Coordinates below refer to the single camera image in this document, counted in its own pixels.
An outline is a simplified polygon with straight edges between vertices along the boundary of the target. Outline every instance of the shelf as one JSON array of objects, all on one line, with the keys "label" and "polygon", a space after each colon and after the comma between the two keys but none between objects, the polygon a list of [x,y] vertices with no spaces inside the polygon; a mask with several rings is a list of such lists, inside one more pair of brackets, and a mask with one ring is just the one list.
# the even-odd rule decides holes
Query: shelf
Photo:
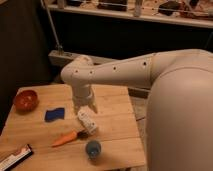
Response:
[{"label": "shelf", "polygon": [[[128,20],[141,20],[141,21],[149,21],[149,22],[159,22],[159,23],[167,23],[167,24],[176,24],[176,25],[185,25],[185,26],[193,26],[193,27],[202,27],[202,28],[213,28],[213,14],[210,16],[210,13],[199,12],[199,10],[194,10],[194,12],[190,12],[194,16],[196,15],[199,19],[192,18],[183,18],[180,14],[181,10],[174,10],[171,16],[166,16],[160,14],[158,12],[159,4],[162,4],[165,0],[145,0],[142,3],[142,6],[139,6],[139,15],[135,16],[135,1],[129,0],[127,3],[126,11],[115,11],[115,10],[107,10],[107,9],[98,9],[97,6],[99,4],[98,1],[83,1],[79,7],[74,6],[65,6],[64,8],[58,8],[57,4],[49,4],[48,7],[51,11],[59,11],[59,12],[67,12],[67,13],[78,13],[78,14],[87,14],[87,15],[95,15],[95,16],[104,16],[104,17],[113,17],[113,18],[121,18]],[[213,13],[213,2],[209,1],[208,10],[212,10]]]}]

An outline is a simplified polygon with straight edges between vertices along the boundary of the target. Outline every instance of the cable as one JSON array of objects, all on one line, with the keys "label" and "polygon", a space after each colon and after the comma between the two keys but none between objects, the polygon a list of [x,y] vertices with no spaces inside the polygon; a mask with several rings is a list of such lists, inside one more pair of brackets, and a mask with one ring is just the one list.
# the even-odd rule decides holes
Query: cable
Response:
[{"label": "cable", "polygon": [[207,42],[206,42],[206,45],[205,45],[205,49],[207,50],[207,48],[208,48],[208,46],[209,46],[209,43],[210,43],[210,41],[211,41],[211,39],[213,38],[213,31],[210,33],[210,36],[209,36],[209,38],[208,38],[208,40],[207,40]]}]

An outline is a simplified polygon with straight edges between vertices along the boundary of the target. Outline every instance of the carrot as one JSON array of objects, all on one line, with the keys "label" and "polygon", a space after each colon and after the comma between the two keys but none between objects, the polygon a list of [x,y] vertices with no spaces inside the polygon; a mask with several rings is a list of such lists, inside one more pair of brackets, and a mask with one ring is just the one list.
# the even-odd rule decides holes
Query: carrot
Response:
[{"label": "carrot", "polygon": [[55,142],[52,144],[52,147],[57,147],[70,141],[73,141],[77,138],[77,135],[78,133],[76,131],[71,131],[65,135],[62,135],[60,138],[55,140]]}]

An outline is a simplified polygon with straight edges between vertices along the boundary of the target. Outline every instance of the blue cup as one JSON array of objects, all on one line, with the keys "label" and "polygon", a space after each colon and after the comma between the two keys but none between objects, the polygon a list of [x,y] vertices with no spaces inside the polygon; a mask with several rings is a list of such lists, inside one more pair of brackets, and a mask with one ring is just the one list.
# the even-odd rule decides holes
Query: blue cup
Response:
[{"label": "blue cup", "polygon": [[87,143],[85,150],[90,159],[95,159],[101,153],[101,144],[96,140],[91,140]]}]

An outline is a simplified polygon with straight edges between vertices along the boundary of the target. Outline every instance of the toy carrot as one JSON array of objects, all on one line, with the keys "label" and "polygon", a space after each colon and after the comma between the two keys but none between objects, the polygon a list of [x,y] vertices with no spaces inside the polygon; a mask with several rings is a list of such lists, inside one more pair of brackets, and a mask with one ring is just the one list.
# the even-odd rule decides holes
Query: toy carrot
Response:
[{"label": "toy carrot", "polygon": [[52,144],[52,147],[57,147],[57,146],[63,145],[70,141],[76,140],[77,138],[84,139],[87,137],[88,137],[88,134],[85,131],[80,131],[80,132],[71,131],[67,134],[62,135],[57,140],[55,140],[55,142]]},{"label": "toy carrot", "polygon": [[77,139],[77,135],[78,135],[78,133],[76,131],[71,131],[67,134],[64,134],[52,144],[52,147],[57,147],[57,146],[65,144],[65,143],[68,143],[70,141],[73,141],[73,140]]}]

